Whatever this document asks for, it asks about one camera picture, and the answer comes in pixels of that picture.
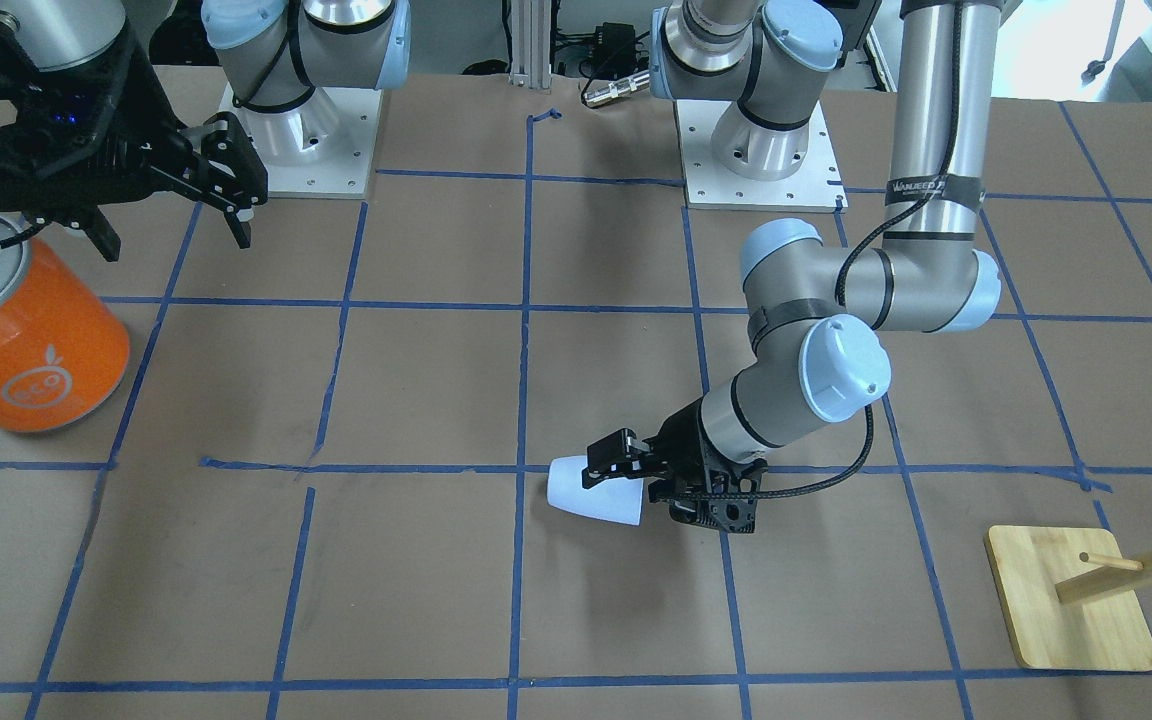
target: blue grid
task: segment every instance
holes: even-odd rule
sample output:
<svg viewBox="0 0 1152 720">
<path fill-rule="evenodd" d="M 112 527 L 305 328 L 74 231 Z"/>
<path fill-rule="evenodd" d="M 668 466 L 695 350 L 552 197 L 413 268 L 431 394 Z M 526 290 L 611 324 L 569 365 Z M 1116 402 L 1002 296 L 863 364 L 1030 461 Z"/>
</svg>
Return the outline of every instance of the blue grid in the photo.
<svg viewBox="0 0 1152 720">
<path fill-rule="evenodd" d="M 1152 270 L 1149 267 L 1146 255 L 1135 241 L 1132 228 L 1126 222 L 1120 205 L 1123 204 L 1152 204 L 1152 199 L 1135 199 L 1135 197 L 1115 197 L 1112 195 L 1108 184 L 1097 168 L 1091 151 L 1083 142 L 1068 109 L 1061 105 L 1066 122 L 1069 123 L 1070 131 L 1079 143 L 1087 162 L 1100 181 L 1104 197 L 1084 196 L 1041 196 L 1020 194 L 996 194 L 995 197 L 1011 197 L 1011 199 L 1023 200 L 1075 200 L 1075 202 L 1107 202 L 1115 210 L 1116 218 L 1124 229 L 1129 242 L 1132 243 L 1137 252 L 1144 272 L 1147 273 L 1152 283 Z M 700 381 L 703 392 L 708 392 L 708 364 L 705 359 L 703 316 L 705 314 L 744 314 L 743 306 L 704 306 L 699 300 L 698 281 L 696 281 L 695 253 L 691 241 L 691 227 L 689 211 L 682 209 L 684 219 L 684 242 L 687 251 L 687 266 L 689 266 L 689 279 L 691 290 L 690 306 L 581 306 L 581 305 L 531 305 L 531 210 L 532 188 L 536 182 L 576 182 L 576 183 L 604 183 L 604 184 L 657 184 L 666 187 L 682 187 L 682 182 L 676 179 L 591 179 L 591 177 L 563 177 L 563 176 L 538 176 L 535 174 L 535 123 L 548 118 L 561 118 L 555 109 L 538 118 L 526 119 L 526 173 L 456 173 L 456 172 L 430 172 L 430 170 L 399 170 L 380 169 L 379 174 L 394 174 L 394 176 L 416 177 L 454 177 L 454 179 L 511 179 L 520 181 L 525 187 L 525 228 L 524 228 L 524 283 L 522 288 L 521 304 L 458 304 L 457 302 L 388 302 L 388 301 L 356 301 L 351 300 L 353 281 L 355 281 L 358 255 L 361 255 L 362 236 L 366 220 L 366 204 L 361 205 L 355 247 L 353 248 L 351 263 L 349 263 L 348 279 L 342 300 L 212 300 L 212 297 L 175 297 L 174 288 L 177 283 L 180 270 L 184 264 L 189 243 L 194 235 L 200 206 L 195 206 L 191 220 L 182 243 L 180 243 L 177 259 L 173 265 L 173 271 L 166 286 L 164 296 L 119 296 L 106 297 L 108 302 L 115 304 L 157 304 L 156 325 L 147 339 L 146 350 L 142 355 L 141 365 L 134 379 L 131 395 L 123 410 L 122 420 L 115 434 L 114 444 L 109 448 L 108 460 L 105 462 L 50 462 L 50 461 L 0 461 L 0 469 L 18 470 L 79 470 L 94 471 L 97 473 L 96 484 L 92 491 L 92 509 L 88 526 L 84 528 L 82 541 L 79 543 L 76 560 L 70 573 L 70 578 L 61 598 L 54 629 L 50 637 L 50 644 L 41 660 L 40 670 L 35 682 L 0 683 L 0 694 L 29 694 L 26 720 L 32 720 L 37 714 L 38 703 L 45 694 L 109 694 L 109 692 L 268 692 L 270 704 L 268 720 L 273 720 L 278 714 L 280 694 L 287 692 L 313 692 L 313 691 L 396 691 L 396 689 L 500 689 L 508 694 L 508 720 L 517 717 L 517 691 L 521 687 L 529 688 L 596 688 L 596 687 L 662 687 L 662 685 L 735 685 L 740 690 L 741 715 L 749 720 L 753 714 L 750 707 L 749 688 L 751 685 L 787 685 L 787 684 L 833 684 L 833 683 L 890 683 L 890 682 L 954 682 L 963 714 L 967 719 L 972 719 L 973 711 L 970 706 L 970 698 L 967 692 L 969 680 L 986 679 L 1046 679 L 1047 676 L 1098 676 L 1116 675 L 1114 673 L 1096 673 L 1096 670 L 1022 670 L 1015 667 L 1002 667 L 1002 669 L 964 669 L 958 660 L 956 642 L 952 631 L 950 620 L 946 609 L 943 594 L 940 589 L 940 579 L 937 577 L 937 566 L 929 541 L 927 529 L 923 523 L 922 510 L 914 487 L 914 475 L 916 473 L 1038 473 L 1046 477 L 1061 479 L 1064 482 L 1078 483 L 1087 491 L 1112 492 L 1107 483 L 1101 483 L 1087 478 L 1087 473 L 1098 475 L 1124 475 L 1145 473 L 1152 475 L 1152 467 L 1087 467 L 1076 450 L 1075 441 L 1068 423 L 1064 420 L 1059 392 L 1055 382 L 1047 370 L 1046 361 L 1043 359 L 1041 347 L 1038 346 L 1037 336 L 1030 327 L 1030 323 L 1152 323 L 1152 316 L 1097 316 L 1097 314 L 1029 314 L 1025 313 L 1021 304 L 1020 294 L 1015 283 L 1011 282 L 1010 272 L 1006 267 L 1005 255 L 998 245 L 995 234 L 991 227 L 986 214 L 982 213 L 984 225 L 986 225 L 987 236 L 1000 268 L 1005 273 L 1005 281 L 1009 287 L 1011 298 L 1015 301 L 1016 313 L 996 314 L 995 320 L 1005 323 L 1021 323 L 1026 331 L 1026 336 L 1032 346 L 1034 357 L 1043 372 L 1044 381 L 1047 384 L 1053 406 L 1061 419 L 1066 441 L 1069 444 L 1071 462 L 1069 467 L 1025 467 L 1025 465 L 988 465 L 988 464 L 946 464 L 946 465 L 914 465 L 905 461 L 904 448 L 901 447 L 900 432 L 895 410 L 892 409 L 890 401 L 886 397 L 882 401 L 882 410 L 890 425 L 893 448 L 897 456 L 897 464 L 893 467 L 869 467 L 863 473 L 899 473 L 905 486 L 905 498 L 908 498 L 911 518 L 916 532 L 918 532 L 919 544 L 923 553 L 925 569 L 929 574 L 929 584 L 937 602 L 938 616 L 940 616 L 942 632 L 945 634 L 946 650 L 950 658 L 948 670 L 879 670 L 878 673 L 791 673 L 791 674 L 750 674 L 745 667 L 744 642 L 740 623 L 740 608 L 737 606 L 736 578 L 732 573 L 730 544 L 726 536 L 721 536 L 721 553 L 723 562 L 723 582 L 726 582 L 728 615 L 732 623 L 732 644 L 735 652 L 735 674 L 705 674 L 705 675 L 631 675 L 631 676 L 558 676 L 556 679 L 523 679 L 520 674 L 520 636 L 521 636 L 521 604 L 522 604 L 522 552 L 524 552 L 524 479 L 526 473 L 544 473 L 544 467 L 525 464 L 526 442 L 526 341 L 529 340 L 529 323 L 531 313 L 658 313 L 658 314 L 691 314 L 694 318 L 696 347 L 698 347 L 698 363 L 700 366 Z M 881 188 L 847 188 L 856 194 L 878 194 Z M 846 243 L 846 233 L 842 232 L 841 217 L 835 214 L 838 233 Z M 306 488 L 305 506 L 302 509 L 301 532 L 297 540 L 296 555 L 294 555 L 291 569 L 291 583 L 288 589 L 288 601 L 285 607 L 283 629 L 280 634 L 279 647 L 275 655 L 274 673 L 271 680 L 234 680 L 234 682 L 184 682 L 184 680 L 145 680 L 145 682 L 52 682 L 50 680 L 51 665 L 55 660 L 61 635 L 65 631 L 70 605 L 73 605 L 74 593 L 81 579 L 81 574 L 86 559 L 88 545 L 91 541 L 94 523 L 99 518 L 101 497 L 105 490 L 108 472 L 116 465 L 120 448 L 122 448 L 132 410 L 136 407 L 137 397 L 141 395 L 143 379 L 150 364 L 157 338 L 164 323 L 166 311 L 173 305 L 279 305 L 279 306 L 338 306 L 339 339 L 338 355 L 333 364 L 332 379 L 339 370 L 340 351 L 344 342 L 344 333 L 348 324 L 349 310 L 356 306 L 399 306 L 399 309 L 411 310 L 480 310 L 480 311 L 521 311 L 521 356 L 520 356 L 520 407 L 517 427 L 517 462 L 515 465 L 312 465 L 306 462 L 304 465 L 279 465 L 260 464 L 260 462 L 225 461 L 218 458 L 204 458 L 202 464 L 207 468 L 225 470 L 283 470 L 288 473 L 462 473 L 462 471 L 477 471 L 477 473 L 515 473 L 516 477 L 516 506 L 515 506 L 515 529 L 513 529 L 513 570 L 511 570 L 511 637 L 509 638 L 509 674 L 507 679 L 306 679 L 285 680 L 285 661 L 291 645 L 291 626 L 296 615 L 297 597 L 300 592 L 300 579 L 305 562 L 306 544 L 310 538 L 312 510 L 314 509 L 314 488 Z M 323 446 L 329 424 L 329 408 L 332 407 L 333 382 L 324 395 L 323 414 L 320 418 L 319 432 L 314 439 L 314 452 Z M 772 473 L 826 473 L 842 468 L 814 468 L 814 467 L 773 467 Z M 1101 501 L 1092 498 L 1094 510 L 1102 525 L 1108 526 Z"/>
</svg>

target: soda can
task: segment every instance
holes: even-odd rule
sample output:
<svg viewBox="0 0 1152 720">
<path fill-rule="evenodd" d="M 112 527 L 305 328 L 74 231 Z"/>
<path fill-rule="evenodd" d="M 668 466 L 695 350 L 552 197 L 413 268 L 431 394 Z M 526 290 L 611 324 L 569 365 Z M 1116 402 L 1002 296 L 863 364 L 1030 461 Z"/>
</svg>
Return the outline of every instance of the soda can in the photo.
<svg viewBox="0 0 1152 720">
<path fill-rule="evenodd" d="M 0 241 L 22 225 L 0 215 Z M 60 429 L 113 395 L 131 341 L 37 238 L 0 250 L 0 429 Z"/>
</svg>

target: white mounting plate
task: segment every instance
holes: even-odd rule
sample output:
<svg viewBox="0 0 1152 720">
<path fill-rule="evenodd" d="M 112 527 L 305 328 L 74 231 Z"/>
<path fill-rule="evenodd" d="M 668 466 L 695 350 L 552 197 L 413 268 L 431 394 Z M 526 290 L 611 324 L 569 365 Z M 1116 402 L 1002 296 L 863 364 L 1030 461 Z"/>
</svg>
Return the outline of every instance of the white mounting plate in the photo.
<svg viewBox="0 0 1152 720">
<path fill-rule="evenodd" d="M 371 170 L 376 160 L 376 136 L 380 132 L 379 90 L 361 88 L 319 88 L 340 109 L 340 122 L 348 128 L 349 141 L 339 152 L 310 165 L 271 165 L 270 197 L 319 197 L 319 199 L 362 200 L 371 187 Z M 233 91 L 225 86 L 220 109 L 233 111 Z"/>
<path fill-rule="evenodd" d="M 737 176 L 714 159 L 710 150 L 714 126 L 726 100 L 677 100 L 679 146 L 687 179 L 687 205 L 717 210 L 796 210 L 799 213 L 833 213 L 838 203 L 847 210 L 847 192 L 833 156 L 833 142 L 817 103 L 809 120 L 812 139 L 799 172 L 782 181 L 755 181 Z"/>
</svg>

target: table surface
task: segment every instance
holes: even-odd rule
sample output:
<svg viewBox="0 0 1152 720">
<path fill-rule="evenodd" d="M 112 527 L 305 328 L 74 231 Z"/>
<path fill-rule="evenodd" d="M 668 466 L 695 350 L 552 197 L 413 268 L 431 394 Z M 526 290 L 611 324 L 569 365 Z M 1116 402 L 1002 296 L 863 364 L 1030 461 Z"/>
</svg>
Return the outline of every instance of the table surface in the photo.
<svg viewBox="0 0 1152 720">
<path fill-rule="evenodd" d="M 214 109 L 217 69 L 160 74 Z M 1152 674 L 1016 666 L 983 544 L 1152 547 L 1152 105 L 993 104 L 996 318 L 882 334 L 867 470 L 723 537 L 544 501 L 550 460 L 750 363 L 738 250 L 776 218 L 687 209 L 669 104 L 576 92 L 411 77 L 369 200 L 272 200 L 250 250 L 166 195 L 108 209 L 116 264 L 45 233 L 132 364 L 74 427 L 0 432 L 0 717 L 1152 717 Z M 806 219 L 846 243 L 895 97 L 823 106 L 850 209 Z"/>
</svg>

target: light blue joint cap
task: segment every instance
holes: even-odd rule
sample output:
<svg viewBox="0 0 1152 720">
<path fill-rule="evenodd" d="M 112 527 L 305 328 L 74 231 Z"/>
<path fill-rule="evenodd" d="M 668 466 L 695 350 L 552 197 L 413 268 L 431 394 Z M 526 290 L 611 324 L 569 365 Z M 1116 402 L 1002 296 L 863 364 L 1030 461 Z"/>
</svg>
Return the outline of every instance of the light blue joint cap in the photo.
<svg viewBox="0 0 1152 720">
<path fill-rule="evenodd" d="M 842 51 L 842 28 L 833 13 L 812 0 L 768 0 L 763 6 L 767 36 L 813 70 L 828 73 Z"/>
<path fill-rule="evenodd" d="M 759 225 L 758 229 L 749 233 L 745 244 L 740 249 L 741 286 L 744 286 L 749 274 L 753 273 L 756 266 L 767 259 L 768 255 L 801 240 L 813 240 L 824 245 L 824 242 L 820 241 L 820 233 L 805 220 L 778 218 L 771 223 Z"/>
<path fill-rule="evenodd" d="M 389 28 L 389 47 L 380 63 L 376 90 L 394 90 L 407 82 L 407 68 L 411 65 L 412 55 L 411 15 L 411 6 L 407 0 L 397 0 L 394 24 Z"/>
<path fill-rule="evenodd" d="M 827 423 L 851 418 L 892 385 L 892 364 L 869 325 L 854 314 L 817 320 L 799 351 L 808 407 Z"/>
<path fill-rule="evenodd" d="M 669 81 L 664 76 L 664 61 L 668 55 L 664 51 L 664 32 L 660 32 L 664 14 L 668 9 L 657 8 L 652 12 L 652 60 L 647 65 L 649 71 L 652 73 L 652 96 L 662 100 L 673 100 L 673 93 L 669 92 Z"/>
<path fill-rule="evenodd" d="M 232 50 L 265 32 L 287 9 L 287 0 L 202 0 L 202 26 L 214 50 Z"/>
<path fill-rule="evenodd" d="M 987 252 L 973 250 L 977 256 L 977 282 L 972 286 L 972 295 L 968 296 L 958 314 L 946 323 L 938 333 L 957 333 L 973 331 L 980 327 L 993 311 L 998 310 L 998 300 L 1002 297 L 1002 281 L 998 279 L 998 263 Z"/>
</svg>

